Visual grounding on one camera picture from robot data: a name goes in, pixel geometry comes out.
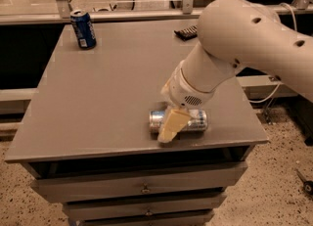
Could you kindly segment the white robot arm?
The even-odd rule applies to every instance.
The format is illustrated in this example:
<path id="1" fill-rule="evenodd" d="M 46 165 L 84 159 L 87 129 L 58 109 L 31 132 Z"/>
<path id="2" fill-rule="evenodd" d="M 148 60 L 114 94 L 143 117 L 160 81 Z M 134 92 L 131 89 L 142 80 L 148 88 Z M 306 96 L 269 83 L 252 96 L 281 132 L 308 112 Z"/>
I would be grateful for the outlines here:
<path id="1" fill-rule="evenodd" d="M 313 101 L 313 37 L 281 23 L 270 8 L 246 0 L 215 0 L 202 11 L 199 42 L 161 89 L 168 107 L 157 139 L 169 143 L 221 83 L 243 68 L 276 77 Z"/>

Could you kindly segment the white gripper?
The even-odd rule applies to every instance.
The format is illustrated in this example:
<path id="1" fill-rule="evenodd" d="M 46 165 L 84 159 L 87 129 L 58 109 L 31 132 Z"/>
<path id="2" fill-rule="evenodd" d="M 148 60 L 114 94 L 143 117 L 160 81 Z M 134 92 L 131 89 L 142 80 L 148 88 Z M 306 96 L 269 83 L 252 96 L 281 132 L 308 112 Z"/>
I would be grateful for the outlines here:
<path id="1" fill-rule="evenodd" d="M 213 92 L 201 92 L 192 87 L 185 79 L 183 62 L 180 62 L 172 72 L 169 79 L 161 88 L 160 94 L 169 103 L 185 109 L 199 109 L 208 100 Z M 165 110 L 163 122 L 158 131 L 157 140 L 161 143 L 169 143 L 180 132 L 191 119 L 189 112 L 185 109 L 168 107 Z"/>

